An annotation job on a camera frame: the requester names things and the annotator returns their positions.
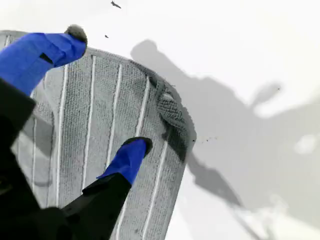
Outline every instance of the gray bath mat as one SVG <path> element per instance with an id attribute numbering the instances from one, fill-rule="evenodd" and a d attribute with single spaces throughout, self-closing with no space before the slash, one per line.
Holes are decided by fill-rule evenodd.
<path id="1" fill-rule="evenodd" d="M 3 48 L 24 33 L 3 31 Z M 163 240 L 185 168 L 189 133 L 173 89 L 152 71 L 88 49 L 50 70 L 13 146 L 41 207 L 64 207 L 101 175 L 128 138 L 153 140 L 114 227 L 113 240 Z"/>

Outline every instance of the white floor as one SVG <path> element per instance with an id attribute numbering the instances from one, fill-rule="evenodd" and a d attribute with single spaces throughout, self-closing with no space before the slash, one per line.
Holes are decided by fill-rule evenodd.
<path id="1" fill-rule="evenodd" d="M 166 240 L 320 239 L 318 0 L 4 2 L 2 30 L 79 24 L 176 87 L 197 140 Z"/>

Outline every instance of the floor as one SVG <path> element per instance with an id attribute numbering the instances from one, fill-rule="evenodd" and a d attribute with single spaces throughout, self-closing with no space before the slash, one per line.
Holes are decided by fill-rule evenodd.
<path id="1" fill-rule="evenodd" d="M 78 24 L 175 86 L 197 138 L 166 240 L 320 239 L 320 2 L 110 1 L 10 0 L 0 29 Z"/>

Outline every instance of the bath mat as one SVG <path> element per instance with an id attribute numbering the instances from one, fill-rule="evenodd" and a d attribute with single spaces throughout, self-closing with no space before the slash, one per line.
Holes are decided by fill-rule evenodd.
<path id="1" fill-rule="evenodd" d="M 24 34 L 1 32 L 0 47 Z M 80 60 L 50 70 L 31 97 L 37 106 L 12 148 L 40 206 L 64 207 L 104 172 L 126 139 L 148 137 L 152 152 L 110 239 L 165 239 L 189 143 L 172 87 L 131 60 L 88 48 Z"/>

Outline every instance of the textured mat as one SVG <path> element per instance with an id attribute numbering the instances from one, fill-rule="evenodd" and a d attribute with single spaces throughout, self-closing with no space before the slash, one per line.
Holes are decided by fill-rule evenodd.
<path id="1" fill-rule="evenodd" d="M 0 47 L 23 34 L 1 32 Z M 137 63 L 89 48 L 49 71 L 31 96 L 37 106 L 13 150 L 41 207 L 65 206 L 104 172 L 126 139 L 148 137 L 154 147 L 111 239 L 163 240 L 189 142 L 171 86 Z"/>

